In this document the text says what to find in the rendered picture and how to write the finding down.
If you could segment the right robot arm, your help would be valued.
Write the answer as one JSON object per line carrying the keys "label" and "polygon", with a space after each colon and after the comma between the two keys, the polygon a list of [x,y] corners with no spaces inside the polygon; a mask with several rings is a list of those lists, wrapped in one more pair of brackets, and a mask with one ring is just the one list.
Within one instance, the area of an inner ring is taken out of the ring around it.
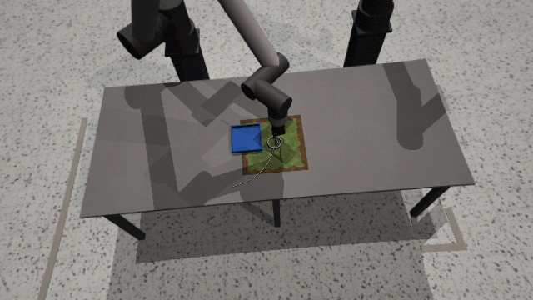
{"label": "right robot arm", "polygon": [[[261,65],[241,84],[243,93],[264,104],[271,118],[283,119],[292,98],[272,84],[290,67],[287,58],[275,51],[243,0],[217,1]],[[195,25],[184,0],[132,0],[131,10],[132,23],[117,32],[117,37],[137,60],[164,42],[169,51],[180,54],[197,46]]]}

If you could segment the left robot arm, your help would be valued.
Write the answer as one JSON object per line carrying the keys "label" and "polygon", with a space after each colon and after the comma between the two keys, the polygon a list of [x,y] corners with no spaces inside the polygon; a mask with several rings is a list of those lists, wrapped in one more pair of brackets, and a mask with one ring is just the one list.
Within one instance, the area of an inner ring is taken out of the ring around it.
{"label": "left robot arm", "polygon": [[360,0],[355,23],[363,31],[379,32],[387,27],[393,9],[393,0]]}

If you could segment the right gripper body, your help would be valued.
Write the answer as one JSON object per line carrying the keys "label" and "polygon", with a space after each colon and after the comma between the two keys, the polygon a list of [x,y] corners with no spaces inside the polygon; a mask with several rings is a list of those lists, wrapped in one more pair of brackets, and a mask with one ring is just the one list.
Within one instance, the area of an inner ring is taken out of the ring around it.
{"label": "right gripper body", "polygon": [[272,135],[274,137],[285,134],[285,124],[287,122],[287,119],[288,119],[288,113],[283,119],[280,119],[280,120],[275,120],[268,115],[268,120],[272,127],[271,129]]}

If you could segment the blue tray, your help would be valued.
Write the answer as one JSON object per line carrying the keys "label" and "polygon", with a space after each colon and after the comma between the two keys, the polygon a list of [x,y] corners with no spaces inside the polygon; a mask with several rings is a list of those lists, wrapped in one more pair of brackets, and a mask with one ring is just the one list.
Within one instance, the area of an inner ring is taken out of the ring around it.
{"label": "blue tray", "polygon": [[231,126],[232,153],[262,151],[261,124]]}

